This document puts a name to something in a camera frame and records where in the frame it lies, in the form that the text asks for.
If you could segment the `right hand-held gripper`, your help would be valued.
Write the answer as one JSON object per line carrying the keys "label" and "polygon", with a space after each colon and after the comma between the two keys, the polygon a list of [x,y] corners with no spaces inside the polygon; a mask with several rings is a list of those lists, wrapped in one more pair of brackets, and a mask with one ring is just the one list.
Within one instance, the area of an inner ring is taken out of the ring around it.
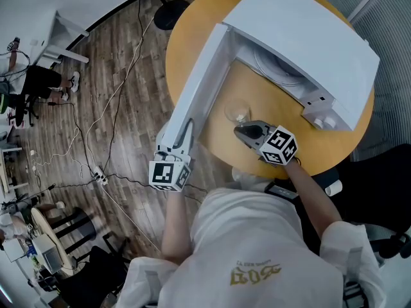
{"label": "right hand-held gripper", "polygon": [[285,166],[297,153],[295,136],[283,126],[278,126],[261,145],[262,133],[267,132],[266,125],[260,120],[244,122],[234,128],[234,134],[250,149],[258,149],[265,162]]}

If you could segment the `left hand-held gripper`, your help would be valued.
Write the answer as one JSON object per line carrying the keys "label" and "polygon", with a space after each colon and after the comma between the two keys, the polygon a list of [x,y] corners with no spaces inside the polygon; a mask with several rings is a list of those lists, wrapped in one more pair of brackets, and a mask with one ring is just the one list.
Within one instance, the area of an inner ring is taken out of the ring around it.
{"label": "left hand-held gripper", "polygon": [[182,133],[180,141],[172,148],[162,143],[166,123],[156,136],[153,160],[149,162],[149,185],[166,192],[182,192],[191,174],[191,156],[193,146],[193,120],[190,119]]}

